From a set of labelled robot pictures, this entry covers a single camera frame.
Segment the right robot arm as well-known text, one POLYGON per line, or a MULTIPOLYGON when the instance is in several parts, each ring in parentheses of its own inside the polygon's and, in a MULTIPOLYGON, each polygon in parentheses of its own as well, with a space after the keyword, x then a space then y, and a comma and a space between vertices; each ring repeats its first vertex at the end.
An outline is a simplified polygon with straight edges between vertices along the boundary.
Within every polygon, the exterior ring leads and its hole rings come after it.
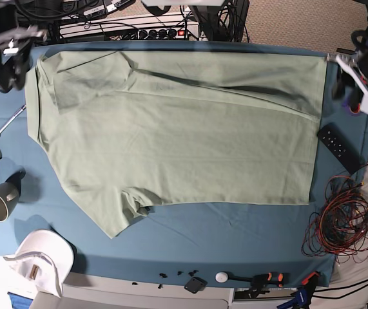
POLYGON ((47 31, 36 25, 21 27, 17 1, 0 1, 0 92, 8 93, 25 85, 30 69, 30 52, 37 39, 46 40, 47 31))

